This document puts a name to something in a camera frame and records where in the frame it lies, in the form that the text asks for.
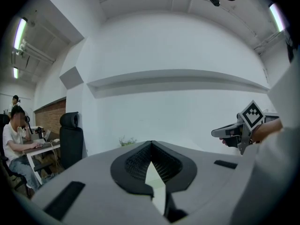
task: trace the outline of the white t-shirt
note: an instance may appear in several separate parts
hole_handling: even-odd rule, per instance
[[[8,141],[13,141],[16,144],[23,144],[23,137],[26,137],[26,132],[21,128],[17,128],[18,132],[15,132],[10,124],[10,122],[4,126],[3,128],[3,150],[4,156],[8,158],[6,161],[7,165],[9,166],[10,162],[18,158],[22,155],[22,152],[14,152],[8,145]]]
[[[14,107],[14,105],[11,103],[11,104],[9,105],[9,107],[8,107],[7,112],[8,112],[8,113],[11,113],[11,110],[13,110],[13,107]]]

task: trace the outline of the person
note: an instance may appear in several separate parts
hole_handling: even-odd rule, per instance
[[[3,150],[4,155],[8,158],[6,162],[9,169],[26,178],[27,184],[37,191],[40,184],[30,167],[29,161],[22,151],[40,147],[37,142],[23,144],[23,138],[30,141],[30,132],[25,121],[25,112],[20,106],[14,106],[11,110],[11,120],[3,128]],[[33,159],[35,165],[40,164],[37,159]]]
[[[275,119],[273,121],[269,121],[266,123],[263,123],[261,125],[258,125],[256,128],[254,128],[251,140],[254,143],[260,142],[264,140],[268,135],[278,132],[282,129],[282,123],[280,119]],[[220,138],[222,140],[222,143],[226,144],[226,141],[223,138]]]
[[[7,110],[9,119],[11,119],[11,110],[13,109],[14,106],[17,105],[18,101],[19,101],[19,97],[17,95],[14,95],[13,100],[12,100],[11,104],[8,106],[8,110]]]

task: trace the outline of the laptop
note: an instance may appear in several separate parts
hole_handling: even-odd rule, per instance
[[[46,132],[46,134],[43,138],[36,139],[36,140],[33,140],[33,141],[37,142],[37,143],[40,143],[40,144],[44,144],[48,140],[50,133],[51,133],[51,131],[47,130],[47,132]]]

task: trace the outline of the chair headrest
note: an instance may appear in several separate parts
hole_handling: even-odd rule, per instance
[[[9,121],[9,117],[6,114],[0,114],[0,127],[4,127]]]
[[[74,129],[78,125],[78,112],[68,112],[61,116],[60,124],[64,128]]]

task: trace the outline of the ceiling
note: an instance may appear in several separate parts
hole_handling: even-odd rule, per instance
[[[277,32],[264,0],[220,0],[220,7],[213,6],[208,0],[193,0],[192,3],[191,0],[86,0],[86,2],[90,7],[102,8],[108,19],[146,10],[190,13],[222,25],[244,40],[259,55],[284,38]],[[28,55],[17,56],[16,64],[12,65],[11,52],[20,17],[25,16],[28,19],[24,38],[53,58],[57,58],[62,50],[73,42],[72,36],[68,38],[64,36],[56,24],[64,24],[67,28],[71,28],[72,25],[66,26],[69,21],[64,21],[62,14],[52,6],[49,0],[29,2],[12,20],[2,40],[0,67],[5,71],[2,74],[12,76],[12,67],[15,66],[20,69],[20,79],[36,83],[51,67]]]

